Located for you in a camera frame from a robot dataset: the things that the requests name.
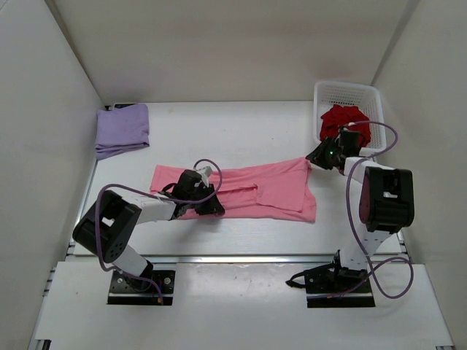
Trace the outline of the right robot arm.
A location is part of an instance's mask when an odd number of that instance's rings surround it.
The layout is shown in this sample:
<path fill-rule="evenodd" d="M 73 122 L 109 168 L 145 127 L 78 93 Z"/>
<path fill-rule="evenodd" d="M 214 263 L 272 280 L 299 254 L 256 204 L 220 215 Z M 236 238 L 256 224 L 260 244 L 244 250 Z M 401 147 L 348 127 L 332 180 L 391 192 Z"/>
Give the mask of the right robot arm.
<path fill-rule="evenodd" d="M 345 201 L 354 241 L 335 254 L 328 272 L 328 284 L 339 292 L 366 275 L 368 259 L 414 220 L 412 172 L 361 157 L 360 149 L 360 134 L 340 128 L 306 156 L 311 164 L 337 169 L 347 178 Z"/>

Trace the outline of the red t shirt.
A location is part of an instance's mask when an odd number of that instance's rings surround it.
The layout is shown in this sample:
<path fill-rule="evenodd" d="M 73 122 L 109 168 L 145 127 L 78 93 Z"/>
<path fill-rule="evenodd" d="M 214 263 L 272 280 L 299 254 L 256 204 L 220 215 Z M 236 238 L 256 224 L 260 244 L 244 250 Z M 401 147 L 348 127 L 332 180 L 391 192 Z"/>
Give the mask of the red t shirt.
<path fill-rule="evenodd" d="M 340 106 L 334 104 L 321 116 L 321 120 L 322 126 L 319 137 L 320 140 L 323 141 L 327 137 L 337 137 L 340 126 L 348 123 L 369 121 L 369 118 L 367 118 L 357 106 Z M 366 147 L 371 142 L 369 123 L 351 125 L 349 129 L 351 131 L 357 131 L 360 134 L 359 142 L 362 147 Z"/>

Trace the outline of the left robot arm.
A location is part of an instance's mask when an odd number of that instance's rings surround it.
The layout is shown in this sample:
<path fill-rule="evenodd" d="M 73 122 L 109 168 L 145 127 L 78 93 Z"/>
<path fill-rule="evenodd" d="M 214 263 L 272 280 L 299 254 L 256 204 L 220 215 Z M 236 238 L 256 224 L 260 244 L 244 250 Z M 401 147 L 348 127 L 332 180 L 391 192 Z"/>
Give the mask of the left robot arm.
<path fill-rule="evenodd" d="M 123 273 L 137 292 L 153 283 L 153 265 L 129 245 L 137 225 L 173 221 L 193 211 L 199 216 L 223 215 L 217 198 L 220 185 L 209 182 L 212 169 L 185 169 L 177 182 L 151 195 L 119 184 L 110 184 L 76 224 L 72 238 L 97 256 L 105 271 Z"/>

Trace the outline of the purple t shirt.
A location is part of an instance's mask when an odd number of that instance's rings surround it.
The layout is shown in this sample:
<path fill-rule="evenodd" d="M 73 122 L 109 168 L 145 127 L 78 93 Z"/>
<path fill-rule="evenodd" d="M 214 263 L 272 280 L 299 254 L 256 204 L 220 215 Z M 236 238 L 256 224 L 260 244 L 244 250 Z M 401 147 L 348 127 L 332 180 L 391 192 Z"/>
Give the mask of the purple t shirt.
<path fill-rule="evenodd" d="M 96 159 L 104 160 L 150 146 L 149 111 L 146 104 L 101 110 L 97 114 Z"/>

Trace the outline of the pink t shirt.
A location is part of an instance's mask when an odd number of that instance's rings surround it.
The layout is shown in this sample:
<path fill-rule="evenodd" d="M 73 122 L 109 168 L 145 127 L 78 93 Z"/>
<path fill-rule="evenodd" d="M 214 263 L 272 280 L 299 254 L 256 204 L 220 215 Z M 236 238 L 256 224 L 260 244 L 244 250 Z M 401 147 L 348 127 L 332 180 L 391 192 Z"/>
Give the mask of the pink t shirt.
<path fill-rule="evenodd" d="M 217 198 L 225 213 L 220 218 L 315 222 L 317 202 L 308 185 L 311 172 L 303 157 L 223 169 Z"/>

